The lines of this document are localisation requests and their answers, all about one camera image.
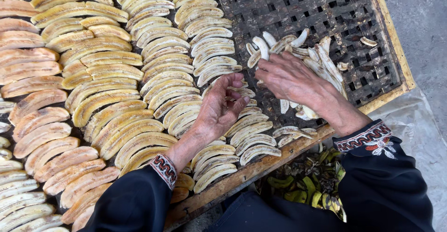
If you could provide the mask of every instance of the wooden frame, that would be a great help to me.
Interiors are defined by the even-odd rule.
[[[392,47],[390,49],[402,84],[361,106],[359,109],[365,114],[371,113],[373,110],[416,87],[385,0],[372,0],[372,6],[375,8],[377,19],[383,28],[383,32],[386,34],[388,43]],[[318,134],[315,139],[301,138],[283,147],[281,157],[265,156],[240,168],[237,172],[214,183],[201,193],[193,195],[169,210],[165,230],[172,231],[189,220],[196,218],[227,197],[239,192],[284,163],[293,160],[313,145],[331,137],[333,134],[334,130],[329,125],[322,126],[318,128]]]

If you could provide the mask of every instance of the person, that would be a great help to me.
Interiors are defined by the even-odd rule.
[[[405,155],[401,140],[382,120],[371,120],[329,82],[289,52],[261,59],[256,78],[278,99],[306,105],[340,135],[334,148],[345,153],[346,175],[339,196],[347,215],[246,192],[233,201],[208,231],[433,231],[427,185]],[[249,102],[227,90],[240,88],[243,75],[223,75],[215,83],[190,130],[148,166],[127,173],[99,198],[83,231],[163,231],[176,175],[207,144],[222,136]],[[235,102],[226,101],[229,96]]]

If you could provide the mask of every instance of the black sleeve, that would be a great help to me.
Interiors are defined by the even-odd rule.
[[[427,184],[415,159],[405,155],[402,141],[382,120],[333,141],[347,153],[338,191],[350,226],[360,231],[434,231]]]
[[[175,179],[172,163],[157,155],[148,166],[116,180],[81,231],[163,231]]]

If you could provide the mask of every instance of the embroidered sleeve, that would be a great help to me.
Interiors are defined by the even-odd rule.
[[[174,189],[177,174],[174,164],[172,164],[168,157],[159,154],[149,161],[149,165],[158,173],[158,175],[160,175],[166,184],[168,184],[171,190]]]
[[[342,138],[332,138],[334,148],[340,152],[352,153],[356,156],[381,155],[382,152],[394,159],[393,142],[391,130],[381,119],[373,121],[361,130]]]

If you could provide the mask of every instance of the white banana slice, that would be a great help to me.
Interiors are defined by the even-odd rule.
[[[68,184],[60,196],[60,205],[63,208],[70,208],[87,191],[113,181],[118,177],[120,172],[118,167],[107,167],[102,171],[90,172],[81,176]]]
[[[39,184],[35,179],[13,181],[0,186],[0,200],[3,200],[9,196],[22,194],[39,187]]]
[[[150,102],[152,98],[162,92],[163,90],[171,87],[177,87],[177,86],[189,86],[194,87],[193,83],[187,80],[183,79],[170,79],[167,81],[164,81],[162,83],[157,84],[154,86],[150,91],[146,93],[143,97],[144,102]]]
[[[25,170],[33,176],[34,172],[42,168],[54,156],[75,149],[81,141],[78,138],[66,137],[45,143],[35,149],[26,159]]]
[[[0,228],[2,231],[10,231],[21,224],[51,215],[54,212],[56,212],[55,207],[47,203],[27,206],[1,220]]]
[[[143,66],[141,71],[146,72],[146,70],[151,69],[152,67],[155,67],[159,64],[165,64],[168,62],[191,64],[193,62],[193,60],[185,54],[176,54],[176,53],[167,54],[167,55],[155,58],[152,61],[148,62],[145,66]]]
[[[62,225],[61,217],[61,215],[47,215],[25,223],[11,230],[11,232],[42,231],[44,229],[54,228]]]
[[[63,191],[67,185],[77,178],[89,173],[103,169],[105,162],[103,159],[91,160],[65,168],[56,173],[43,185],[46,194],[57,195]]]
[[[72,118],[73,124],[76,127],[83,127],[87,124],[87,121],[96,109],[110,103],[118,103],[139,98],[140,95],[138,91],[133,89],[119,89],[97,93],[88,97],[76,107]]]
[[[338,71],[335,64],[332,62],[331,58],[327,54],[327,52],[323,49],[323,47],[319,44],[315,45],[315,50],[321,58],[321,62],[323,66],[333,75],[339,82],[343,82],[343,77]]]
[[[54,174],[64,170],[69,166],[79,164],[99,157],[98,151],[93,147],[78,147],[68,150],[55,157],[35,172],[34,178],[38,182],[45,182]]]
[[[127,33],[124,29],[109,24],[95,25],[88,28],[89,31],[95,35],[95,37],[103,36],[113,36],[125,40],[126,42],[131,41],[131,35]]]
[[[202,99],[203,98],[200,95],[196,95],[196,94],[186,94],[186,95],[178,96],[178,97],[168,100],[164,104],[162,104],[154,112],[154,117],[155,117],[155,119],[161,118],[166,112],[168,112],[170,109],[172,109],[172,107],[178,105],[179,103],[186,103],[188,101],[197,101],[197,100],[202,100]]]
[[[159,74],[155,75],[151,79],[149,79],[144,86],[140,90],[140,95],[144,96],[146,95],[151,89],[153,89],[154,86],[168,81],[172,79],[181,79],[188,81],[190,83],[193,82],[193,78],[191,75],[189,75],[186,72],[183,71],[164,71],[160,72]]]
[[[255,134],[251,137],[246,138],[238,147],[236,148],[236,155],[241,156],[245,150],[254,144],[266,144],[269,146],[276,146],[276,140],[267,134]]]
[[[0,148],[0,161],[10,160],[13,157],[13,153],[10,150]]]
[[[188,36],[178,28],[173,27],[155,27],[152,29],[146,30],[141,37],[137,41],[137,47],[144,48],[151,41],[156,38],[166,37],[166,36],[174,36],[178,37],[184,41],[188,39]]]
[[[83,15],[105,16],[120,23],[126,23],[129,18],[127,12],[119,10],[113,6],[93,1],[73,1],[54,6],[45,12],[41,12],[31,17],[31,22],[36,25],[37,28],[44,28],[58,19]]]
[[[55,20],[42,30],[42,39],[45,43],[49,43],[59,35],[82,30],[84,26],[82,26],[81,21],[81,18],[62,18]]]
[[[132,155],[129,161],[127,161],[126,165],[122,168],[119,177],[130,171],[136,170],[144,162],[155,158],[155,156],[159,155],[160,153],[164,153],[168,149],[169,147],[148,147],[138,151],[136,154]]]
[[[140,21],[150,18],[150,17],[160,17],[160,16],[166,16],[169,14],[168,8],[153,8],[144,12],[141,12],[131,18],[127,24],[126,24],[126,30],[131,31],[134,26],[136,26]]]
[[[67,65],[75,60],[81,59],[88,54],[101,51],[131,51],[132,46],[118,37],[98,37],[87,39],[76,45],[61,55],[59,63]]]
[[[261,58],[268,61],[270,56],[269,54],[270,50],[269,47],[267,46],[267,43],[265,43],[265,41],[258,36],[255,36],[252,41],[254,44],[256,44],[256,46],[259,47],[259,50],[261,51]]]
[[[112,183],[102,184],[81,196],[73,206],[62,215],[62,222],[73,223],[88,207],[95,205],[99,197],[110,187]]]
[[[245,47],[247,48],[247,52],[250,54],[250,56],[254,55],[254,53],[256,52],[251,43],[247,43]]]
[[[89,29],[91,26],[104,25],[104,24],[119,27],[119,23],[117,21],[105,16],[87,17],[85,19],[82,19],[79,23],[81,23],[81,25],[84,26],[86,29]]]
[[[88,96],[116,89],[137,89],[137,81],[131,78],[105,78],[85,82],[70,93],[65,101],[65,108],[73,114],[76,107]]]
[[[64,67],[62,72],[62,77],[67,78],[69,76],[72,76],[80,71],[86,70],[87,66],[81,63],[80,60],[76,60],[67,66]]]
[[[234,46],[228,46],[228,45],[218,45],[213,46],[210,48],[204,49],[204,51],[198,53],[193,61],[193,66],[195,68],[200,67],[200,65],[208,60],[209,58],[215,57],[215,56],[221,56],[221,55],[230,55],[234,54]]]
[[[14,147],[14,156],[18,159],[24,158],[40,145],[51,140],[65,138],[70,135],[71,127],[66,123],[50,123],[25,135]]]
[[[14,128],[13,139],[19,142],[27,134],[41,126],[53,122],[62,122],[69,118],[68,111],[61,107],[47,107],[31,112],[23,117]]]
[[[267,31],[262,32],[262,37],[264,37],[269,47],[273,47],[277,43],[275,37]]]
[[[194,67],[192,65],[183,63],[168,62],[159,64],[155,67],[152,67],[151,69],[146,70],[146,72],[144,73],[144,77],[142,78],[142,82],[149,82],[156,75],[169,71],[182,71],[187,74],[192,74],[193,69]]]
[[[113,135],[100,150],[100,156],[104,160],[113,157],[131,138],[144,132],[162,132],[163,125],[154,119],[142,119],[132,122]]]
[[[176,137],[184,130],[188,123],[197,118],[199,111],[200,109],[191,110],[175,118],[168,128],[168,133]]]
[[[216,166],[223,164],[236,163],[239,157],[236,155],[219,155],[206,160],[194,173],[193,179],[196,181],[200,179],[206,172]]]
[[[156,52],[157,50],[166,48],[166,47],[184,47],[186,49],[190,48],[190,45],[187,41],[175,37],[175,36],[166,36],[159,38],[157,40],[152,41],[147,46],[143,48],[141,51],[141,56],[146,59],[148,56]]]
[[[94,211],[95,204],[86,208],[73,222],[73,225],[71,226],[71,232],[76,232],[84,228]]]
[[[233,135],[244,127],[269,120],[267,115],[262,113],[251,114],[238,120],[225,134],[224,137],[231,138]]]
[[[177,142],[177,139],[169,134],[160,132],[141,133],[129,140],[118,152],[115,158],[115,166],[123,168],[127,161],[138,150],[147,146],[171,147]]]
[[[293,40],[290,45],[292,45],[292,47],[294,48],[298,48],[301,45],[303,45],[307,39],[307,37],[310,34],[310,29],[305,28],[303,29],[303,32],[301,33],[301,35],[299,35],[299,37],[296,40]]]
[[[81,84],[83,84],[85,82],[90,82],[90,81],[93,81],[93,78],[84,69],[74,75],[64,78],[64,80],[62,81],[62,87],[65,90],[72,90],[72,89],[76,88],[77,86],[80,86]]]
[[[169,128],[171,123],[179,117],[180,115],[193,110],[200,109],[200,106],[202,105],[202,100],[196,100],[196,101],[189,101],[185,103],[180,103],[176,106],[174,106],[163,118],[163,127],[165,129]]]
[[[202,87],[204,86],[209,80],[212,78],[229,74],[233,72],[239,72],[243,69],[241,65],[235,65],[235,66],[214,66],[210,67],[208,69],[205,69],[202,74],[199,76],[197,81],[197,86]]]
[[[194,21],[203,18],[222,18],[224,12],[220,8],[215,7],[201,7],[193,10],[178,24],[178,28],[181,30],[186,29]]]
[[[137,41],[147,30],[156,27],[172,27],[172,22],[164,17],[148,17],[137,22],[130,34],[132,41]]]
[[[273,156],[281,156],[281,150],[269,145],[256,145],[245,150],[240,157],[240,164],[245,166],[252,158],[260,154],[268,154]]]
[[[234,155],[236,149],[231,145],[207,146],[198,152],[191,161],[191,170],[196,172],[209,158],[216,155]]]
[[[370,40],[370,39],[366,38],[365,36],[362,37],[362,38],[360,39],[360,41],[361,41],[363,44],[368,45],[368,46],[370,46],[370,47],[375,47],[375,46],[377,46],[377,42],[376,42],[376,41]]]
[[[261,59],[261,51],[257,50],[256,52],[254,52],[253,55],[250,56],[248,62],[247,62],[247,66],[251,69],[254,67],[254,65],[257,64],[257,62],[259,62],[259,60]]]
[[[217,7],[215,0],[190,0],[183,4],[176,12],[174,22],[180,23],[193,10],[201,7]]]
[[[44,203],[47,196],[43,192],[22,193],[0,200],[0,220],[20,208]]]
[[[193,75],[198,77],[203,74],[203,72],[212,67],[216,66],[236,66],[237,61],[233,58],[229,58],[226,56],[213,57],[201,63],[198,67],[194,69]]]
[[[141,3],[137,3],[136,6],[130,7],[127,11],[131,17],[136,17],[155,9],[174,9],[174,4],[169,0],[143,0]]]
[[[123,113],[135,110],[142,110],[147,107],[147,104],[141,100],[128,100],[124,102],[114,103],[102,109],[88,122],[84,131],[84,140],[92,142],[96,136],[101,132],[102,128],[111,120],[119,117]],[[153,115],[153,111],[145,111],[149,115]]]
[[[185,33],[188,37],[192,38],[195,35],[198,35],[201,31],[210,27],[229,28],[232,27],[232,23],[233,22],[231,20],[226,18],[203,18],[189,24],[185,29]]]
[[[272,121],[265,121],[244,127],[233,135],[230,141],[230,145],[237,147],[243,142],[244,139],[250,137],[253,134],[258,134],[260,132],[267,131],[272,127],[273,127]]]
[[[209,48],[214,48],[218,46],[234,46],[234,42],[230,39],[221,38],[221,37],[211,37],[198,42],[193,49],[191,50],[191,56],[195,57],[198,54],[206,51]]]
[[[141,81],[144,73],[127,64],[109,64],[94,66],[86,69],[93,80],[107,79],[107,78],[130,78]]]
[[[103,64],[122,63],[132,66],[142,66],[142,57],[137,53],[127,51],[96,52],[80,59],[88,68]]]
[[[10,183],[13,181],[26,180],[28,175],[23,170],[12,170],[0,173],[0,185]]]
[[[152,97],[151,101],[149,102],[148,109],[156,110],[163,102],[173,97],[191,95],[191,94],[198,95],[199,93],[200,91],[194,87],[188,87],[188,86],[171,87],[163,90],[159,94]]]
[[[285,100],[285,99],[280,99],[279,102],[281,105],[281,114],[286,114],[287,110],[289,109],[289,105],[290,105],[289,101]]]
[[[110,120],[110,122],[102,128],[99,134],[92,139],[92,147],[101,148],[120,129],[134,121],[153,118],[153,114],[154,111],[145,109],[122,113]]]
[[[197,183],[194,186],[194,194],[202,192],[215,179],[233,172],[237,172],[237,168],[234,164],[223,164],[212,168],[197,180]]]

